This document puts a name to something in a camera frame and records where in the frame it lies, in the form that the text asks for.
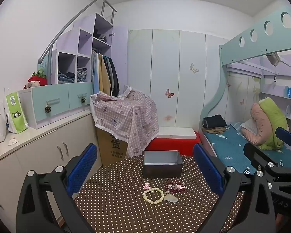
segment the metal box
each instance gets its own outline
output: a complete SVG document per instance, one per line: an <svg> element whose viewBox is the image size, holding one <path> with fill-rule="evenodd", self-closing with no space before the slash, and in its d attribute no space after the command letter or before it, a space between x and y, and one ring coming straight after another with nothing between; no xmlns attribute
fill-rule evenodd
<svg viewBox="0 0 291 233"><path fill-rule="evenodd" d="M144 178L178 178L183 161L179 151L145 151L143 158Z"/></svg>

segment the cardboard box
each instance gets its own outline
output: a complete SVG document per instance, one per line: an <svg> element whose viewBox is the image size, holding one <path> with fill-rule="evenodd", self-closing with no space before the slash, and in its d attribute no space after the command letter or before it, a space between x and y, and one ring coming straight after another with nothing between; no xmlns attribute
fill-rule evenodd
<svg viewBox="0 0 291 233"><path fill-rule="evenodd" d="M125 158L128 144L112 134L96 128L102 165L108 166Z"/></svg>

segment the pink quilt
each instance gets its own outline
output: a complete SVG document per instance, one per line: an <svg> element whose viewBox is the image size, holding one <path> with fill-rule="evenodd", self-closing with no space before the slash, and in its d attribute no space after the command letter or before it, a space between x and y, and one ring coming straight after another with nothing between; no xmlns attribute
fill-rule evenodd
<svg viewBox="0 0 291 233"><path fill-rule="evenodd" d="M97 128L128 143L126 157L141 155L159 132L155 102L128 87L123 95L91 95L91 112Z"/></svg>

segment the polka dot tablecloth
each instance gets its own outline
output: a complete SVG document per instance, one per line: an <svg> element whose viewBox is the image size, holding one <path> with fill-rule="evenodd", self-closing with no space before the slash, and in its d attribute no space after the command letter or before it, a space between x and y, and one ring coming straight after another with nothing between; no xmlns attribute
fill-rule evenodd
<svg viewBox="0 0 291 233"><path fill-rule="evenodd" d="M144 179L142 156L113 163L85 183L75 202L97 233L195 233L218 196L210 191L194 158L182 155L182 159L182 175L176 179ZM163 201L154 205L143 199L146 182L165 191L165 184L172 180L181 181L188 187L186 191L175 194L177 203ZM242 195L238 193L222 231L232 226ZM156 191L148 193L151 200L160 197Z"/></svg>

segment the teal bed sheet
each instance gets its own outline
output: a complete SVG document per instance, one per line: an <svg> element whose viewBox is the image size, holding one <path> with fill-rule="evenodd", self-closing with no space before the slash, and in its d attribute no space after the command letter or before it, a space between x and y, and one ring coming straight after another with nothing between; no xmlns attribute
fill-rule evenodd
<svg viewBox="0 0 291 233"><path fill-rule="evenodd" d="M248 143L248 140L243 138L233 126L229 125L228 127L229 130L223 134L207 132L204 132L204 134L225 166L233 166L240 173L250 172L250 174L254 174L256 169L244 155L244 145ZM282 160L284 167L291 167L291 151L285 146L280 151L263 152L277 163Z"/></svg>

